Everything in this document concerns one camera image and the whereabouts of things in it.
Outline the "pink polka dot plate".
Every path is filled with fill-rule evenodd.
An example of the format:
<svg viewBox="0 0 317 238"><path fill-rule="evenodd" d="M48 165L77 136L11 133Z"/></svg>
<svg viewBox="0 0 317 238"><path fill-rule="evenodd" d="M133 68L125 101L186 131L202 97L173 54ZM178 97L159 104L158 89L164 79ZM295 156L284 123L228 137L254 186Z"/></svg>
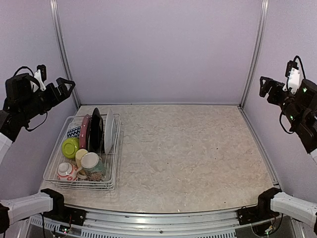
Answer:
<svg viewBox="0 0 317 238"><path fill-rule="evenodd" d="M90 131L91 131L91 120L92 120L92 117L89 114L86 114L82 120L80 135L79 135L80 149L88 150L89 137L90 137Z"/></svg>

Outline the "red teal floral plate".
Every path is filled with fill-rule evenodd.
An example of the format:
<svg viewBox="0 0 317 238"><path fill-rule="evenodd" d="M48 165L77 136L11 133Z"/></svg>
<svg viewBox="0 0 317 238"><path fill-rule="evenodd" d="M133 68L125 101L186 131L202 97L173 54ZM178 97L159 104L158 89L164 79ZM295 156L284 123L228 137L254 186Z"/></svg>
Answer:
<svg viewBox="0 0 317 238"><path fill-rule="evenodd" d="M115 116L112 109L109 109L106 116L105 132L104 132L104 150L108 154L114 144L116 133Z"/></svg>

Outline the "black striped rim plate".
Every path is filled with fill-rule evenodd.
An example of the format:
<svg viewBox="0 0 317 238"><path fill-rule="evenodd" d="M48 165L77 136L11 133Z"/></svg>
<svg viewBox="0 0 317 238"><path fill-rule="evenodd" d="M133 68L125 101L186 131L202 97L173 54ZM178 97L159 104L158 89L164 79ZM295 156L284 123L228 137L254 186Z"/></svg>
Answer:
<svg viewBox="0 0 317 238"><path fill-rule="evenodd" d="M89 139L89 148L91 152L99 153L101 151L103 129L104 125L100 111L98 108L94 108Z"/></svg>

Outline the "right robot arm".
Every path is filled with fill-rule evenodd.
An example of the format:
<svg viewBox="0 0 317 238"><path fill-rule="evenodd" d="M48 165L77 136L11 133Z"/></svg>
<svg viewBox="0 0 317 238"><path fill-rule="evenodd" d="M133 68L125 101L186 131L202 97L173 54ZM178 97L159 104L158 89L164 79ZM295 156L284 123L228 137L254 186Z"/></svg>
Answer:
<svg viewBox="0 0 317 238"><path fill-rule="evenodd" d="M299 56L287 63L285 76L285 83L262 76L259 95L280 107L280 116L286 116L290 123L286 133L297 134L306 152L316 160L317 85L306 78ZM317 229L317 205L288 195L278 188L261 193L253 211L258 220L264 220L273 213L282 213L307 224L314 231Z"/></svg>

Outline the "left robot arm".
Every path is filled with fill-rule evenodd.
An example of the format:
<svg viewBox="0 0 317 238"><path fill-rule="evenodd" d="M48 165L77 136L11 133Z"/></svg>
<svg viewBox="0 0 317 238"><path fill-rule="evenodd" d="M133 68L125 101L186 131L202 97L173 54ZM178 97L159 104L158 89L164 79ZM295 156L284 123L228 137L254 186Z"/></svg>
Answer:
<svg viewBox="0 0 317 238"><path fill-rule="evenodd" d="M22 128L28 132L31 119L38 115L48 115L48 112L71 96L75 82L64 78L45 85L47 72L45 65L38 65L36 71L20 73L6 80L6 98L0 111L0 157L3 159L16 141ZM42 214L66 220L69 209L64 205L64 197L49 188L40 192L12 200L0 202L0 233L4 235L8 228L18 221L33 215Z"/></svg>

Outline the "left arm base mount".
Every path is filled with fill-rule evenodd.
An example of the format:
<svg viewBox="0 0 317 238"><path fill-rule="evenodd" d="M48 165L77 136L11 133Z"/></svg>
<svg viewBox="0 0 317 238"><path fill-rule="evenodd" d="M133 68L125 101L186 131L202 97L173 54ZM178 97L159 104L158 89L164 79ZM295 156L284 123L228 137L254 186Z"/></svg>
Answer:
<svg viewBox="0 0 317 238"><path fill-rule="evenodd" d="M69 225L83 226L87 211L65 206L64 196L57 191L45 188L41 192L53 199L53 209L43 213L45 218L68 223Z"/></svg>

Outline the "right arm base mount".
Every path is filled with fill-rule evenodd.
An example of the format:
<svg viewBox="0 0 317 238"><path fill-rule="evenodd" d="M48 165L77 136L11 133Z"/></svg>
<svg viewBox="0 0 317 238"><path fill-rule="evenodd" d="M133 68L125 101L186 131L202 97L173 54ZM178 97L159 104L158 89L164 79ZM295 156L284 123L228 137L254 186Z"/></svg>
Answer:
<svg viewBox="0 0 317 238"><path fill-rule="evenodd" d="M281 192L281 189L278 188L270 188L264 192L262 192L258 196L258 201L256 206L246 207L243 206L237 210L237 217L239 221L239 225L246 225L251 223L256 223L259 221L264 221L271 218L276 218L280 214L278 212L274 212L270 208L271 200Z"/></svg>

